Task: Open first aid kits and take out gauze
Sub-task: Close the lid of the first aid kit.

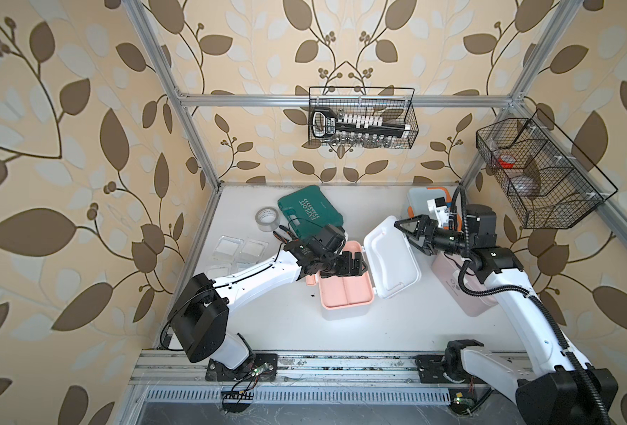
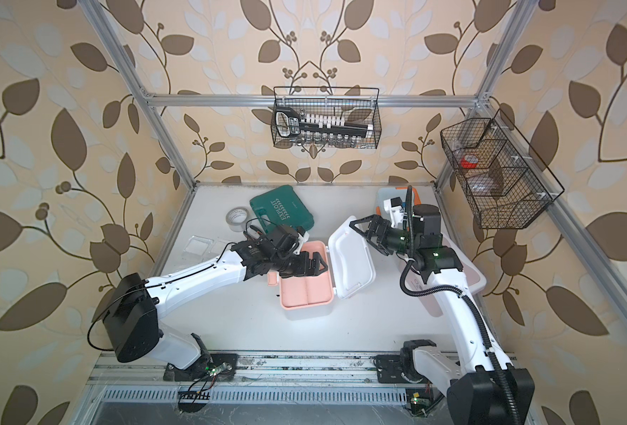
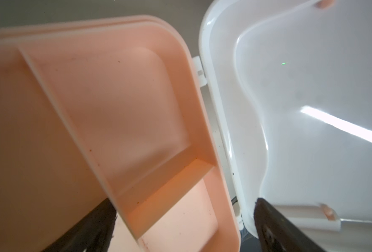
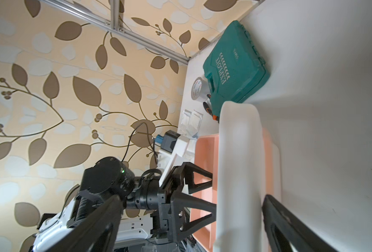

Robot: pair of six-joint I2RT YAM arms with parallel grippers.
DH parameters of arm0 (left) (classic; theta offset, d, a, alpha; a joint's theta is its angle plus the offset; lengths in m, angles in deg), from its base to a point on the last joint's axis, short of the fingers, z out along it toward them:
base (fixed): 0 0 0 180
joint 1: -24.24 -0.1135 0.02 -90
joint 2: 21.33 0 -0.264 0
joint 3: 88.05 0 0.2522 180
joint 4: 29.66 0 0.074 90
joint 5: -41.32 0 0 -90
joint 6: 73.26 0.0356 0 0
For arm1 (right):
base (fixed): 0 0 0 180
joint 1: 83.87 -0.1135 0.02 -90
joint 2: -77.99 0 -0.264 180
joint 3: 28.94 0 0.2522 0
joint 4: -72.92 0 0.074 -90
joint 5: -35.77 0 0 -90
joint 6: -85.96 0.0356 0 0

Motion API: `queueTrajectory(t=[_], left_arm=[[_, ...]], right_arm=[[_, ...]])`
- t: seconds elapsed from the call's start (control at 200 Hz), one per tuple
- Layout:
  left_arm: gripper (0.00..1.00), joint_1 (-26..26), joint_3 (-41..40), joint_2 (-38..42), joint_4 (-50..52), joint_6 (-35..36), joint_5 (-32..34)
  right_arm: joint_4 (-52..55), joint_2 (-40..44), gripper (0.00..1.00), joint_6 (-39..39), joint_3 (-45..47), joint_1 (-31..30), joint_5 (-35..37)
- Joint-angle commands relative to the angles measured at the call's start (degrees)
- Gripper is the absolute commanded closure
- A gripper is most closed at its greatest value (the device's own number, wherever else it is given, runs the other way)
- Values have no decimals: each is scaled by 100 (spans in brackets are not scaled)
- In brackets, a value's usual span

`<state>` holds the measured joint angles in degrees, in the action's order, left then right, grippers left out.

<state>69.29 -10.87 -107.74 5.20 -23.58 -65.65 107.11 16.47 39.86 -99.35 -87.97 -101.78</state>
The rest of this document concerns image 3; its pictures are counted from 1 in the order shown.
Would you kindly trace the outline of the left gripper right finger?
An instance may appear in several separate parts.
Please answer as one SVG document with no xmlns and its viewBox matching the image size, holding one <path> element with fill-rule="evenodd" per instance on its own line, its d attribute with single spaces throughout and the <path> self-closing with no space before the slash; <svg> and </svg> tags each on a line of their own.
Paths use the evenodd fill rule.
<svg viewBox="0 0 372 252">
<path fill-rule="evenodd" d="M 289 218 L 296 221 L 328 220 L 328 206 L 273 206 L 258 198 L 254 221 L 264 252 L 323 252 L 316 242 L 305 235 Z"/>
</svg>

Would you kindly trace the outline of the pink tray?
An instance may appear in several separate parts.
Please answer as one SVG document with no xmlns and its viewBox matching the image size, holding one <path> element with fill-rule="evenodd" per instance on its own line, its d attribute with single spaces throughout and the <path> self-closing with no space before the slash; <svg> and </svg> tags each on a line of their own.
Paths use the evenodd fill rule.
<svg viewBox="0 0 372 252">
<path fill-rule="evenodd" d="M 105 199 L 108 251 L 239 251 L 197 73 L 153 16 L 0 28 L 0 252 L 43 252 Z"/>
</svg>

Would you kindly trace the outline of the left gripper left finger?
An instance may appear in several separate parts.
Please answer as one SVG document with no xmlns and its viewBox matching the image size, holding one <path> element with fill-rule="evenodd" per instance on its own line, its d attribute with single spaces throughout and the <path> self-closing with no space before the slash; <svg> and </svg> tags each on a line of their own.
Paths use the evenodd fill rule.
<svg viewBox="0 0 372 252">
<path fill-rule="evenodd" d="M 106 252 L 115 228 L 116 215 L 111 201 L 105 199 L 44 251 Z"/>
</svg>

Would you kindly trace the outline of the white box pink trim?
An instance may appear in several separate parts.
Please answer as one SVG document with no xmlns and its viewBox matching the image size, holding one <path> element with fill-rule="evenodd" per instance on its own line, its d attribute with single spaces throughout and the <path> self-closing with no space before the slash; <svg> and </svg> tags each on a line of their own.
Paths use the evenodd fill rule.
<svg viewBox="0 0 372 252">
<path fill-rule="evenodd" d="M 372 252 L 372 1 L 214 1 L 199 49 L 247 231 Z"/>
</svg>

